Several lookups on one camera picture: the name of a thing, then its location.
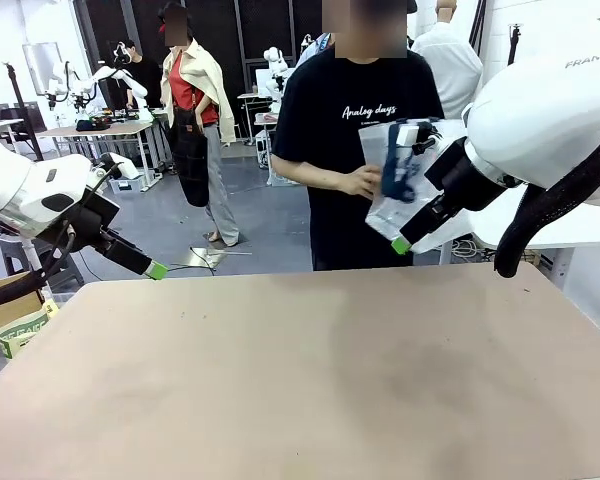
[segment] cream jacket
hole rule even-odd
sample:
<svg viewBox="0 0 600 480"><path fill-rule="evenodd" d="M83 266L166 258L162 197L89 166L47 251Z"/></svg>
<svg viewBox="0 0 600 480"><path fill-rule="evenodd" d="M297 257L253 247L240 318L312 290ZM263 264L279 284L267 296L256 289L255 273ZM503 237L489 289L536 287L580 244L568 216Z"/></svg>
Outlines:
<svg viewBox="0 0 600 480"><path fill-rule="evenodd" d="M173 47L162 65L162 103L166 105L170 126L173 125L174 114L169 74L182 50L181 47ZM235 121L227 94L224 91L222 68L195 39L191 46L182 53L180 75L185 81L202 90L219 107L221 141L223 143L235 142Z"/></svg>

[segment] plastic bag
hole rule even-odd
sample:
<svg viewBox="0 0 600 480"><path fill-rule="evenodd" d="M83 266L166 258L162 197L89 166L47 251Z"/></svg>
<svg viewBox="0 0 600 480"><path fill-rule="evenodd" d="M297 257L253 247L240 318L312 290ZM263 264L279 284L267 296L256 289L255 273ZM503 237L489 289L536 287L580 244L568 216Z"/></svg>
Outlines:
<svg viewBox="0 0 600 480"><path fill-rule="evenodd" d="M438 191L424 176L427 170L438 159L438 153L444 151L447 145L466 135L462 120L442 120L434 123L442 135L442 141L436 147L428 148L422 155L414 155L412 146L415 140L405 132L413 130L413 126L423 120L408 120L401 126L397 140L397 158L400 172L406 175L408 188L403 200L377 196L369 214L367 224L392 242L399 253L411 250L424 253L462 235L471 233L469 213L461 211L437 231L427 235L414 245L400 233L400 229L424 206L434 200L442 192ZM384 169L383 179L394 175L393 171L385 168L389 154L389 131L396 122L374 125L360 130L360 140L367 164L378 165Z"/></svg>

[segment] red shirt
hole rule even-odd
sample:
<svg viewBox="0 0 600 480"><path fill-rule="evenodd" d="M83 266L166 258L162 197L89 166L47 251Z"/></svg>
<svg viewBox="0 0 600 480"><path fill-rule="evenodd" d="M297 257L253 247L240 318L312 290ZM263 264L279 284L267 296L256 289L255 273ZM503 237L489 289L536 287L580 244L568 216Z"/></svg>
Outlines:
<svg viewBox="0 0 600 480"><path fill-rule="evenodd" d="M171 73L169 74L169 84L171 85L171 94L173 95L174 103L184 109L193 110L196 105L204 98L204 92L195 88L189 82L180 76L180 64L182 63L182 52L178 55L176 62L173 64ZM216 123L219 119L216 107L213 102L202 112L202 123L205 125Z"/></svg>

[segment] green tape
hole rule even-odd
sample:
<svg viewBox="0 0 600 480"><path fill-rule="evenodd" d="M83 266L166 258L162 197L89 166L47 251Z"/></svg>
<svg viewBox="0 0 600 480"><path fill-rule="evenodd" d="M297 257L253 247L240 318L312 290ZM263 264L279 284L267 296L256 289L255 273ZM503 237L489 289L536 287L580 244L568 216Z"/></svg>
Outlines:
<svg viewBox="0 0 600 480"><path fill-rule="evenodd" d="M406 255L411 250L411 244L404 237L396 238L391 246L398 255Z"/></svg>
<svg viewBox="0 0 600 480"><path fill-rule="evenodd" d="M152 262L151 266L147 269L146 275L154 280L162 280L169 273L169 269L164 265L157 262Z"/></svg>

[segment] man in black t-shirt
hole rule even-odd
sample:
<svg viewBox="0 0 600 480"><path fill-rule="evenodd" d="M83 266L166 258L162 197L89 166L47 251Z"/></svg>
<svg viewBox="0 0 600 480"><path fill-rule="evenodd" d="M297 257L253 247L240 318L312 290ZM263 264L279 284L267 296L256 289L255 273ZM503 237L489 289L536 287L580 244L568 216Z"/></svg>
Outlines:
<svg viewBox="0 0 600 480"><path fill-rule="evenodd" d="M381 171L365 165L358 131L444 114L431 69L406 50L406 14L411 12L404 9L410 1L349 1L347 33L336 34L335 48L307 61L288 81L272 165L309 187L314 270L408 266L412 257L399 256L365 223ZM365 10L378 5L379 12ZM401 58L377 58L397 52L386 43L386 32L400 31L401 19Z"/></svg>
<svg viewBox="0 0 600 480"><path fill-rule="evenodd" d="M136 50L136 44L133 40L124 40L123 43L127 47L129 55L131 55L131 63L126 64L123 69L127 70L133 79L147 89L147 105L149 108L160 108L160 80L162 79L162 68L154 60L143 57ZM123 86L127 94L127 108L137 108L135 99L131 90Z"/></svg>

